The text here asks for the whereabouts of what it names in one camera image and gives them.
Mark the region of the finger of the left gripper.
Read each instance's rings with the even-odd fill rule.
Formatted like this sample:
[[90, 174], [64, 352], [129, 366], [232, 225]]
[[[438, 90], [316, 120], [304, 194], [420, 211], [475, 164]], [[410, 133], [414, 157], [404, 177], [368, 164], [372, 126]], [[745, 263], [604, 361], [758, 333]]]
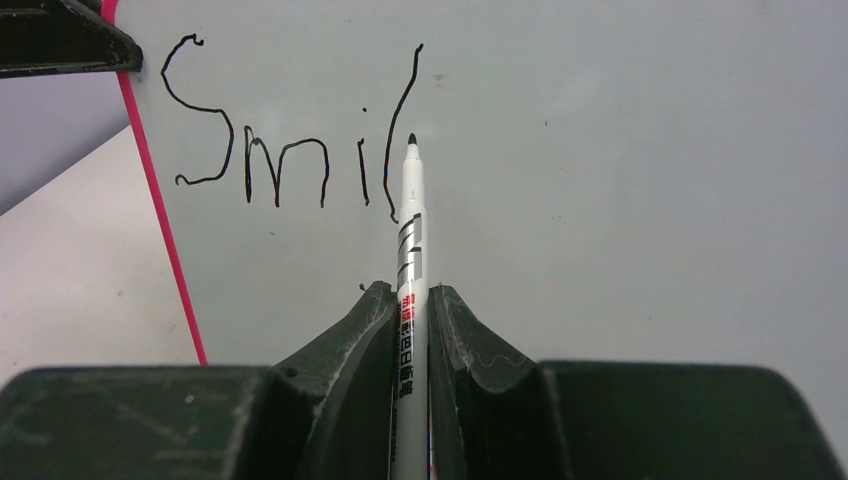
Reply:
[[136, 42], [106, 18], [107, 1], [1, 3], [1, 77], [138, 72]]

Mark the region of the white whiteboard marker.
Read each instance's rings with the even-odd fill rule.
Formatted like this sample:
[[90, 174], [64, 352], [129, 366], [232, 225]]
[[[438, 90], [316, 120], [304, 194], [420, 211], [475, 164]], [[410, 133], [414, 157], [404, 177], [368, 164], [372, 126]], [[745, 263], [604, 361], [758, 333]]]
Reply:
[[424, 164], [410, 134], [402, 162], [397, 268], [397, 382], [390, 477], [428, 479], [428, 239]]

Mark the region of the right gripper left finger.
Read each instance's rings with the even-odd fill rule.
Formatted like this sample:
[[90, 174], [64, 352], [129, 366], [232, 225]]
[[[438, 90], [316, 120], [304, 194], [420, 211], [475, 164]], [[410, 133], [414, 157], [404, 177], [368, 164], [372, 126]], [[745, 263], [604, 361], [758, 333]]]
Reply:
[[273, 366], [23, 372], [1, 392], [1, 475], [385, 479], [395, 313], [377, 281]]

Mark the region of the pink framed whiteboard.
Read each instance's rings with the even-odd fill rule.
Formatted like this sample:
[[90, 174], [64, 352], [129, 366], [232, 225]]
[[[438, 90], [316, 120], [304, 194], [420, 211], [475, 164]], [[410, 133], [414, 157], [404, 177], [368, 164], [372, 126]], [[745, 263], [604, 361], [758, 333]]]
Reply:
[[271, 364], [396, 275], [535, 359], [761, 365], [847, 452], [843, 1], [107, 1], [196, 348]]

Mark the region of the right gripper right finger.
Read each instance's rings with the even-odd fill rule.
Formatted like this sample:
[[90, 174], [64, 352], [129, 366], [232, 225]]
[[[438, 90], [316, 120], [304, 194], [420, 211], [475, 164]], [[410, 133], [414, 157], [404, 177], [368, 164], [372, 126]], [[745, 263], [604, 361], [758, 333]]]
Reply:
[[739, 365], [536, 362], [450, 286], [428, 300], [439, 479], [841, 479], [807, 403]]

